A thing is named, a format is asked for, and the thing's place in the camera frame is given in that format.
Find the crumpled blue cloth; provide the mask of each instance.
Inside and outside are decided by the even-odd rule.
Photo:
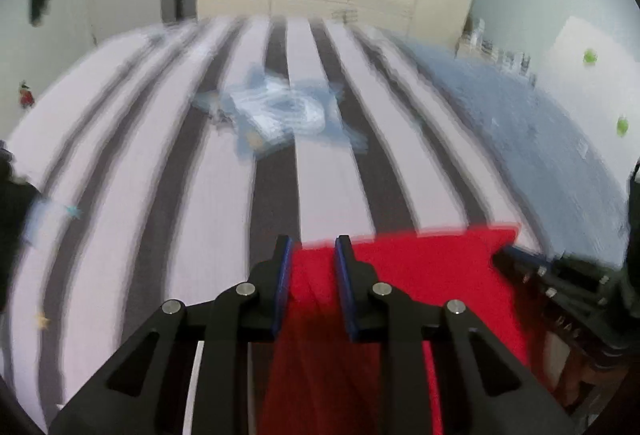
[[[341,94],[339,87],[324,80],[290,84],[256,66],[245,83],[199,94],[193,105],[216,124],[232,124],[240,157],[267,155],[292,143],[296,136],[351,144],[354,151],[365,152],[367,139],[342,122]]]

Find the folded red cloth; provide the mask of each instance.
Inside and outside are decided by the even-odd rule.
[[[515,227],[352,239],[356,258],[414,300],[461,299],[524,364],[538,325],[523,326],[514,292],[491,256]],[[348,341],[334,274],[333,245],[293,255],[289,306],[275,346],[260,435],[372,435],[378,431],[378,345]],[[433,360],[424,344],[435,435],[442,433]]]

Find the dark gray stripe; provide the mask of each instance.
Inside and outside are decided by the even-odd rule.
[[[376,232],[390,233],[416,229],[398,175],[385,146],[344,74],[338,53],[327,36],[324,25],[313,23],[311,32],[316,40],[327,79],[330,83],[341,86],[344,91],[343,98],[338,103],[342,119],[367,137],[367,152],[356,153],[355,159]]]
[[[146,109],[164,75],[182,58],[191,44],[203,33],[204,26],[198,26],[184,43],[174,47],[166,62],[142,83],[135,100],[113,128],[111,135],[97,152],[94,167],[82,195],[78,208],[82,210],[81,220],[70,220],[66,225],[55,260],[47,277],[42,300],[42,311],[50,320],[49,327],[40,333],[40,360],[38,362],[38,388],[40,404],[46,424],[49,425],[58,413],[57,404],[63,402],[62,376],[60,375],[60,341],[62,319],[71,274],[78,255],[78,249],[91,225],[94,206],[102,191],[118,153],[129,132]]]
[[[466,222],[468,224],[486,224],[488,222],[488,212],[480,192],[469,180],[464,168],[460,166],[458,159],[451,151],[441,132],[418,110],[411,91],[398,79],[395,72],[391,72],[386,62],[382,59],[380,51],[371,46],[360,32],[353,30],[351,32],[369,62],[375,67],[378,74],[384,78],[386,86],[402,105],[404,111],[413,122],[420,126],[422,140],[435,154],[465,208]]]
[[[286,24],[273,23],[264,58],[265,70],[289,79]],[[300,241],[300,202],[296,148],[291,144],[255,163],[249,225],[249,269],[271,258],[278,235]]]
[[[234,43],[242,29],[236,22],[209,63],[194,94],[217,91]],[[200,149],[209,115],[189,106],[175,136],[154,196],[146,213],[145,227],[138,243],[127,299],[122,317],[124,342],[164,300],[164,285],[175,226],[180,216],[188,175]]]
[[[460,106],[460,104],[456,101],[454,97],[449,94],[447,89],[444,89],[440,83],[436,80],[435,76],[431,72],[425,63],[420,61],[415,54],[411,51],[409,47],[401,40],[390,36],[389,39],[395,44],[396,49],[399,53],[404,57],[406,61],[410,65],[412,65],[417,71],[418,74],[425,79],[425,81],[433,86],[433,88],[438,92],[440,97],[449,105],[450,110],[456,115],[456,117],[460,120],[463,126],[476,138],[476,140],[484,147],[485,152],[487,152],[491,161],[494,163],[496,171],[500,174],[502,178],[502,183],[507,188],[507,191],[511,194],[511,198],[517,204],[520,212],[524,215],[524,218],[529,224],[531,231],[533,232],[536,240],[538,241],[540,248],[543,253],[551,253],[551,247],[548,238],[544,233],[544,229],[542,228],[542,224],[538,216],[534,213],[533,209],[529,206],[526,198],[517,190],[516,185],[513,183],[511,178],[505,173],[505,170],[501,168],[502,163],[500,158],[496,154],[494,148],[491,144],[484,140],[482,134],[479,133],[478,127],[474,124],[474,122],[469,118],[464,108]]]
[[[164,36],[158,34],[156,36],[149,37],[149,43],[141,47],[124,65],[120,66],[116,74],[111,78],[109,83],[100,91],[100,97],[89,107],[89,109],[82,115],[80,121],[76,125],[76,128],[66,138],[64,144],[60,148],[57,154],[57,159],[53,166],[50,168],[49,173],[44,180],[42,187],[42,194],[48,196],[53,184],[58,180],[58,176],[63,171],[66,163],[71,158],[73,152],[76,150],[79,139],[84,135],[89,124],[95,119],[99,112],[101,112],[106,105],[120,92],[120,88],[131,78],[136,72],[137,68],[163,41]],[[20,251],[15,257],[14,264],[12,266],[12,274],[9,277],[9,282],[13,281],[13,277],[18,272],[18,268],[22,264],[24,257],[24,246],[20,247]],[[11,311],[10,303],[7,302],[7,307],[2,319],[2,357],[4,358],[4,381],[7,386],[14,389],[14,365],[13,354],[11,350]]]

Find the metal screw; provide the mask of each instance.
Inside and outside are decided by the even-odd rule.
[[[162,312],[165,314],[175,314],[182,308],[182,304],[177,300],[167,300],[162,304]]]
[[[462,314],[466,310],[466,305],[460,300],[450,300],[447,301],[447,309],[453,312],[453,314]]]
[[[379,281],[378,283],[373,284],[371,290],[378,296],[386,296],[387,294],[391,294],[393,287],[391,287],[388,283]]]
[[[236,292],[240,296],[251,296],[255,292],[255,285],[244,281],[238,284],[238,286],[236,287]]]

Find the striped blanket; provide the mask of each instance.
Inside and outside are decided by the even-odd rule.
[[[367,151],[296,137],[239,157],[233,129],[192,101],[256,64],[341,86],[339,113]],[[521,245],[540,246],[456,109],[373,28],[252,17],[122,35],[60,78],[8,148],[50,203],[18,253],[1,340],[4,378],[42,427],[162,301],[212,300],[277,234],[516,223]]]

